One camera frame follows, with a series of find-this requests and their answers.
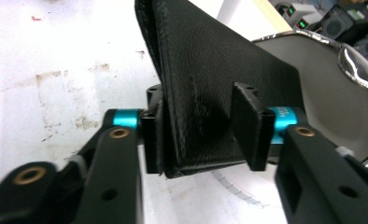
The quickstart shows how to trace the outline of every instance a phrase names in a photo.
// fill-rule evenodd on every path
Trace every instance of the metal rim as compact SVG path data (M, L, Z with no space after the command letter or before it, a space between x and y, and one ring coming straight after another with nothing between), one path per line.
M127 129L116 129L111 131L109 134L112 138L122 138L126 137L129 134L129 131Z
M31 184L31 183L36 182L37 180L39 180L42 176L45 175L46 172L47 172L47 170L44 167L41 167L41 166L30 167L30 168L22 170L20 173L18 173L15 176L15 178L13 180L13 183L16 184L16 185Z
M315 132L308 128L304 127L297 127L295 128L295 132L297 132L299 135L305 136L305 137L313 137L315 136Z

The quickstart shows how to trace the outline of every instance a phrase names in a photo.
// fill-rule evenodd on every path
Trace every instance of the screw hole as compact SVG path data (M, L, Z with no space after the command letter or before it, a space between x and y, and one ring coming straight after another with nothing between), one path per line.
M23 175L22 179L23 180L31 179L31 178L34 178L37 174L38 174L38 171L32 170L26 173L25 175Z
M110 133L110 137L122 138L122 137L126 137L128 134L129 134L129 131L126 129L116 129Z
M347 186L339 187L339 191L341 191L341 193L345 194L347 197L350 197L350 198L357 198L359 196L356 190L350 187L347 187Z
M30 167L18 173L13 180L16 185L27 185L36 182L47 170L41 166Z
M307 137L312 137L315 136L315 133L307 128L303 128L303 127L298 127L295 129L295 132L297 132L298 134L302 135L302 136L307 136Z
M117 197L118 192L115 189L106 189L101 196L103 201L111 201Z

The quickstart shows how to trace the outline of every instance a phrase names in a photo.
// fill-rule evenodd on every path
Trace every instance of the white surface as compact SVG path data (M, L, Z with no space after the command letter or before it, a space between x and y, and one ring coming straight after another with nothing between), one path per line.
M275 184L276 166L267 164L265 172L252 172L247 164L214 171L217 180L231 193L262 208L281 208Z
M214 17L222 3L193 2ZM236 30L275 32L251 11ZM261 24L269 28L259 32ZM157 83L134 1L0 1L0 179L29 161L62 167L107 109L145 107L145 90ZM146 223L284 222L281 210L250 207L210 173L144 175L143 183Z

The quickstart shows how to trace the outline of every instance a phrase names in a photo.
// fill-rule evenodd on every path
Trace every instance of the black plastic part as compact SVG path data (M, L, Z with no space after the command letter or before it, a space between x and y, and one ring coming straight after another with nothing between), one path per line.
M99 138L74 223L143 223L136 130L116 126Z
M368 223L368 185L335 148L310 126L287 129L276 184L289 223Z
M30 162L0 183L0 223L47 223L54 197L56 168Z
M252 171L264 171L276 115L262 106L257 90L235 82L231 106L234 136Z
M162 85L147 89L149 109L141 114L148 174L163 172L163 91Z

